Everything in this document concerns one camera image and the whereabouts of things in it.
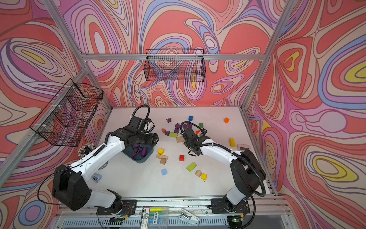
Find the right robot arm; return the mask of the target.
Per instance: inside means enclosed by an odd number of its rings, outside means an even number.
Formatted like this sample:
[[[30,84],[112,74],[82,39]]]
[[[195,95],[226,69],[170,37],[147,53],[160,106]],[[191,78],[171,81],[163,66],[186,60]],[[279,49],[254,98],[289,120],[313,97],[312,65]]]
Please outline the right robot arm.
[[[211,199],[208,208],[213,214],[250,213],[248,200],[254,203],[254,195],[266,195],[266,174],[254,153],[248,149],[238,151],[220,145],[205,135],[206,129],[190,121],[180,124],[180,132],[189,155],[209,156],[230,167],[234,185],[223,198]]]

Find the purple triangular prism brick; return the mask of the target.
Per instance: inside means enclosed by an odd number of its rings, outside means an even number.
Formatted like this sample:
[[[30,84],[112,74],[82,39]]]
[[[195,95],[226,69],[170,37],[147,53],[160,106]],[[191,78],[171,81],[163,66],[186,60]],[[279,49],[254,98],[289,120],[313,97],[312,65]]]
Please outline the purple triangular prism brick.
[[[140,154],[140,152],[134,152],[132,155],[132,158],[135,159],[139,154]]]

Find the teal plastic storage bin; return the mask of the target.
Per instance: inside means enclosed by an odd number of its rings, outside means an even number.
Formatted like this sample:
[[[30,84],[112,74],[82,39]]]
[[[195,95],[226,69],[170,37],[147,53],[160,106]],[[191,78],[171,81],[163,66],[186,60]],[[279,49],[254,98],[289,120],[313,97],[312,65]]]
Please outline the teal plastic storage bin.
[[[153,153],[154,146],[150,145],[143,145],[140,144],[139,146],[132,145],[125,148],[122,152],[128,156],[132,161],[136,163],[144,163],[150,155]]]

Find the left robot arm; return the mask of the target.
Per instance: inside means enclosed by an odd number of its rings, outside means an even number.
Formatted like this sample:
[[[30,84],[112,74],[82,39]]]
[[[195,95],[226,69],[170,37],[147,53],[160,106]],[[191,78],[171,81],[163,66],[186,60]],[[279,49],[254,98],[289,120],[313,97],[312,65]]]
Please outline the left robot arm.
[[[128,125],[109,132],[105,141],[88,155],[69,166],[58,166],[53,174],[52,196],[73,211],[83,207],[97,207],[111,215],[120,214],[124,207],[122,197],[110,189],[92,190],[87,181],[126,148],[136,144],[157,145],[159,137],[152,132],[155,124],[150,117],[136,116],[137,111],[143,107],[150,109],[148,105],[137,107]]]

